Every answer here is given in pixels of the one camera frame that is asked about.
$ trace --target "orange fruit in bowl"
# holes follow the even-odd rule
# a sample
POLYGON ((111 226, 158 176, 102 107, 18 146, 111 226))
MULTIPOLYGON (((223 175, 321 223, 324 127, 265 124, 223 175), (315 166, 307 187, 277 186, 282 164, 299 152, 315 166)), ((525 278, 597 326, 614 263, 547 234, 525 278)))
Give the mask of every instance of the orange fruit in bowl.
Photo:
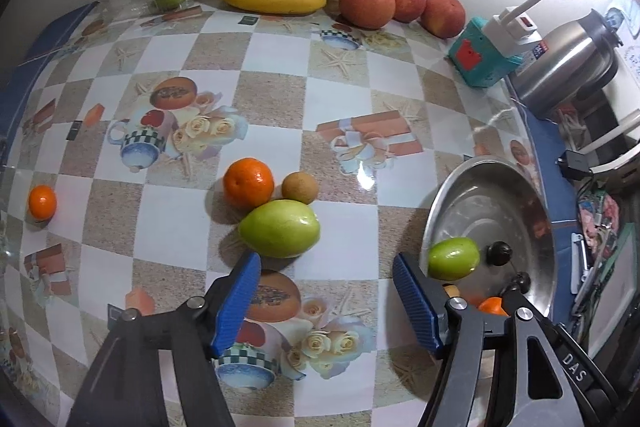
POLYGON ((229 165, 222 179, 226 201, 251 210, 265 204, 273 194, 271 169, 255 158, 242 158, 229 165))
POLYGON ((504 317, 509 316, 509 314, 502 309, 502 299, 500 297, 489 297, 485 299, 480 303, 478 309, 485 313, 503 315, 504 317))
POLYGON ((53 188, 47 185, 33 187, 29 193, 29 211, 38 221, 51 219, 56 212, 58 201, 53 188))

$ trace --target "cable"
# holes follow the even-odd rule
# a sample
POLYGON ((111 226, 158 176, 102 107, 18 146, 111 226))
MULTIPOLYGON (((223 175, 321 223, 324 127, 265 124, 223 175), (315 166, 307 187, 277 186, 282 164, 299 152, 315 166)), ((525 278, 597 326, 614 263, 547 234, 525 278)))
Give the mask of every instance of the cable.
POLYGON ((580 198, 585 194, 585 192, 586 192, 588 189, 590 189, 590 188, 591 188, 591 186, 592 186, 592 185, 593 185, 593 183, 594 183, 594 174, 593 174, 593 171, 590 171, 590 172, 591 172, 591 175, 589 176, 589 179, 588 179, 587 181, 585 181, 585 182, 582 184, 582 187, 580 187, 580 188, 578 189, 578 194, 577 194, 577 196, 575 197, 575 199, 576 199, 578 202, 580 201, 580 198))

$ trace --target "printed gift box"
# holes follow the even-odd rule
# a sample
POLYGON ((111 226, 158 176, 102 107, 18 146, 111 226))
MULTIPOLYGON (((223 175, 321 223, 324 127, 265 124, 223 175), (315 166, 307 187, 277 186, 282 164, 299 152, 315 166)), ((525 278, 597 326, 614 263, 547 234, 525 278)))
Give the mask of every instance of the printed gift box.
POLYGON ((54 295, 71 295, 62 245, 29 254, 24 258, 24 269, 31 280, 43 281, 54 295))
POLYGON ((316 132, 329 142, 343 174, 382 169, 395 156, 422 152, 409 124, 396 110, 321 123, 316 132))
POLYGON ((124 301, 125 308, 135 308, 142 315, 153 315, 156 311, 154 298, 140 287, 135 287, 127 293, 124 301))
POLYGON ((56 100, 53 99, 41 110, 33 115, 33 118, 26 120, 22 125, 23 134, 35 132, 41 134, 51 127, 53 122, 53 113, 56 111, 56 100))

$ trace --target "steel bowl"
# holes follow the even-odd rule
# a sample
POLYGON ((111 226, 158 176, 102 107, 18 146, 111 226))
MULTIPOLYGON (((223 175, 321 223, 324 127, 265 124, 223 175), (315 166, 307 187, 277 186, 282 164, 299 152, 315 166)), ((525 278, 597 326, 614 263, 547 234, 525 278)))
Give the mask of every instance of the steel bowl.
POLYGON ((517 271, 526 271, 531 277, 527 299, 548 315, 557 279, 551 223, 534 186, 512 164, 494 156, 476 156, 447 177, 424 230, 420 249, 424 273, 428 274, 429 249, 449 237, 469 237, 481 252, 478 267, 452 281, 467 301, 478 305, 498 295, 517 271), (494 241, 511 246, 509 263, 487 263, 486 249, 494 241))

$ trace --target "thermos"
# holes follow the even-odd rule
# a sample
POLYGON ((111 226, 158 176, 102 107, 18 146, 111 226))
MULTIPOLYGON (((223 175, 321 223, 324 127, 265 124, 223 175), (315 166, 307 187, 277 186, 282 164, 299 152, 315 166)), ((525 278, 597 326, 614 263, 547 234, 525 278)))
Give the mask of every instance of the thermos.
POLYGON ((548 118, 573 97, 585 100, 602 89, 618 72, 617 29, 591 10, 552 30, 510 74, 520 101, 535 117, 548 118))

